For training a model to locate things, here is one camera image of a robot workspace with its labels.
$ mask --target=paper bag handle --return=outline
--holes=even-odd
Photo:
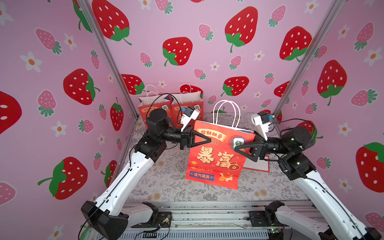
[[[183,95],[183,93],[188,93],[188,94],[191,96],[191,98],[192,98],[192,103],[193,103],[193,97],[192,97],[192,94],[189,93],[189,92],[184,91],[184,92],[182,92],[181,95],[180,95],[180,101],[181,101],[181,104],[183,104],[183,99],[181,99],[181,96]]]
[[[150,92],[147,93],[147,103],[148,103],[148,105],[149,105],[148,94],[150,94],[150,93],[155,93],[155,92],[150,91]]]
[[[223,102],[220,107],[218,108],[218,110],[221,108],[221,106],[223,106],[224,103],[230,103],[235,111],[235,117],[233,118],[233,122],[232,122],[232,127],[235,125],[235,120],[236,120],[236,109],[235,109],[235,106],[234,104],[236,105],[238,111],[239,111],[239,118],[237,119],[237,124],[236,124],[236,127],[238,126],[239,122],[240,122],[240,108],[239,106],[233,102],[233,101],[228,101],[228,100],[221,100],[219,102],[217,102],[214,106],[214,110],[213,110],[213,114],[212,114],[212,119],[213,119],[213,124],[216,124],[217,125],[217,121],[218,121],[218,110],[217,110],[217,114],[216,114],[216,122],[215,122],[215,108],[216,108],[216,105],[219,104],[220,102]]]
[[[145,87],[145,91],[146,91],[146,92],[148,92],[148,91],[147,91],[147,87],[148,87],[148,86],[153,86],[153,87],[156,89],[156,95],[159,95],[159,92],[157,91],[157,88],[156,88],[154,85],[152,85],[152,84],[148,84],[148,85]]]
[[[191,85],[189,85],[188,83],[183,83],[183,84],[181,84],[180,87],[179,87],[179,89],[181,88],[181,86],[184,86],[184,85],[188,85],[188,86],[189,86],[189,92],[192,91],[192,87],[191,87]]]

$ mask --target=strawberry wallpaper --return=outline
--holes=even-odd
[[[307,127],[305,154],[343,204],[384,233],[383,1],[348,1],[282,109]]]
[[[0,31],[1,238],[77,239],[134,118],[77,1],[0,1]]]
[[[205,112],[228,98],[273,111],[332,2],[88,1],[135,107],[149,84],[162,93],[189,84]]]

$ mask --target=floor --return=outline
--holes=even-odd
[[[252,129],[250,116],[242,113],[238,127]],[[218,123],[232,125],[233,113],[220,113]],[[204,119],[212,122],[212,114],[205,113]],[[140,118],[134,132],[131,147],[142,137],[146,128]],[[268,137],[277,137],[276,131]],[[189,149],[179,146],[166,150],[157,162],[143,175],[127,202],[168,201],[255,201],[255,200],[304,200],[305,193],[285,174],[275,162],[270,162],[270,172],[243,169],[238,181],[238,190],[213,186],[186,180]]]

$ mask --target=robotic arm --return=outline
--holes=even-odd
[[[182,128],[176,128],[167,117],[164,109],[155,109],[146,119],[147,131],[134,147],[130,154],[130,163],[119,173],[112,184],[94,202],[86,201],[81,211],[88,224],[108,240],[118,239],[127,227],[139,223],[156,225],[158,209],[151,203],[144,202],[138,207],[131,207],[128,213],[121,213],[128,195],[136,186],[144,173],[157,161],[166,149],[166,141],[180,144],[184,147],[195,147],[210,143],[211,139],[192,129],[190,120],[196,120],[199,111],[192,108],[183,108],[181,117]],[[205,141],[195,143],[195,136]]]
[[[267,113],[252,116],[258,124],[254,142],[235,147],[235,151],[252,161],[264,160],[265,154],[283,154],[278,159],[280,169],[293,180],[318,208],[328,225],[307,218],[275,201],[266,207],[266,222],[285,224],[313,240],[379,240],[375,228],[366,227],[335,196],[321,178],[311,161],[302,153],[314,145],[313,136],[305,127],[295,127],[281,138],[267,138],[269,119]]]

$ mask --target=gift bag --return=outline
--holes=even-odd
[[[157,109],[157,108],[162,108],[162,109],[166,110],[168,117],[171,120],[173,120],[174,117],[173,117],[173,113],[171,111],[171,102],[170,102],[170,100],[165,99],[166,97],[168,97],[168,95],[161,96],[159,99],[157,99],[153,103],[151,109],[149,109],[149,107],[151,106],[152,102],[159,96],[159,94],[157,93],[157,89],[156,89],[156,94],[157,95],[155,95],[155,96],[148,96],[149,93],[155,93],[155,92],[151,91],[151,92],[147,93],[147,96],[139,97],[140,104],[137,107],[139,109],[139,112],[140,112],[140,115],[141,115],[142,119],[144,120],[145,126],[148,128],[147,124],[145,123],[147,112],[149,111],[148,116],[147,116],[147,117],[149,117],[151,112],[154,109]]]
[[[232,127],[229,127],[219,125],[217,121],[213,123],[195,122],[194,129],[210,137],[212,141],[211,143],[191,148],[186,179],[231,189],[238,188],[238,177],[246,157],[236,153],[234,147],[252,142],[255,135],[249,130],[237,128],[237,125],[234,126],[234,123],[235,119]],[[195,142],[202,140],[202,138],[196,137]]]
[[[180,94],[173,94],[173,95],[178,100],[181,108],[183,108],[183,107],[187,108],[188,106],[191,106],[191,107],[199,110],[201,113],[199,114],[199,116],[197,117],[196,120],[202,121],[204,119],[204,117],[203,117],[204,102],[200,98],[200,94],[201,94],[201,92],[198,91],[198,92],[194,92],[194,93],[192,93],[192,92],[180,92]],[[179,107],[179,104],[177,103],[176,99],[173,99],[173,102],[171,105],[172,114],[174,116],[174,119],[172,122],[173,122],[173,124],[175,124],[175,127],[183,127],[183,125],[178,123],[178,122],[181,121],[181,116],[184,114],[184,112],[181,111],[181,113],[179,114],[179,118],[177,119],[177,114],[179,113],[180,107]],[[195,120],[192,119],[189,122],[189,125],[191,125],[193,127],[194,123],[195,123]]]

